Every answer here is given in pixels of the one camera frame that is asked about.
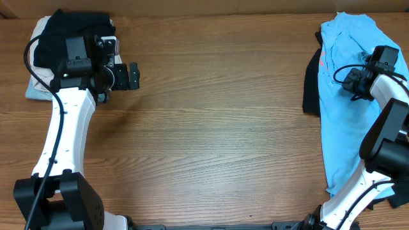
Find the light blue t-shirt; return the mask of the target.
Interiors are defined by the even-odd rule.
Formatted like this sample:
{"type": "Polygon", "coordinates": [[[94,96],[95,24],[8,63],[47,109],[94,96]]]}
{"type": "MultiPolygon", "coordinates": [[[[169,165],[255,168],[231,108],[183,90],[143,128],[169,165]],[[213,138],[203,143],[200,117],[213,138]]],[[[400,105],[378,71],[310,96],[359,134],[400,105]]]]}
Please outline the light blue t-shirt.
{"type": "Polygon", "coordinates": [[[397,47],[367,15],[338,13],[321,25],[322,51],[318,64],[321,143],[327,192],[334,196],[357,168],[359,148],[381,109],[377,102],[357,100],[344,90],[350,66],[364,63],[377,45],[397,47]]]}

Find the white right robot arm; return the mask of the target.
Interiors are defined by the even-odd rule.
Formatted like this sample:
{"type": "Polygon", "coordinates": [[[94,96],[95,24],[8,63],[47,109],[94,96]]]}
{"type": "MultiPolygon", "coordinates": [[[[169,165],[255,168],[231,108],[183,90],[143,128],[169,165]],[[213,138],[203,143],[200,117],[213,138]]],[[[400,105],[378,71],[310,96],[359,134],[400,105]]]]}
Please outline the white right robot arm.
{"type": "Polygon", "coordinates": [[[408,175],[408,88],[395,71],[398,54],[379,45],[364,65],[348,65],[341,85],[352,93],[350,100],[375,100],[382,111],[363,138],[360,163],[346,185],[292,229],[355,229],[355,219],[373,199],[408,175]]]}

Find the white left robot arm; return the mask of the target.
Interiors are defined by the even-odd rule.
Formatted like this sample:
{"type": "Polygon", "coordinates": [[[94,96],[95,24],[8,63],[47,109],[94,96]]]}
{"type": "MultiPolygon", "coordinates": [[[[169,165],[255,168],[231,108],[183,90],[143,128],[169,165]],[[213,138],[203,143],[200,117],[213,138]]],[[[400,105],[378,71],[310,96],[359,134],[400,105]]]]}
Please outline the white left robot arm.
{"type": "Polygon", "coordinates": [[[99,95],[139,89],[137,63],[123,64],[115,36],[66,39],[67,57],[50,84],[52,117],[30,178],[15,182],[26,229],[135,229],[128,216],[104,210],[84,177],[84,149],[99,95]]]}

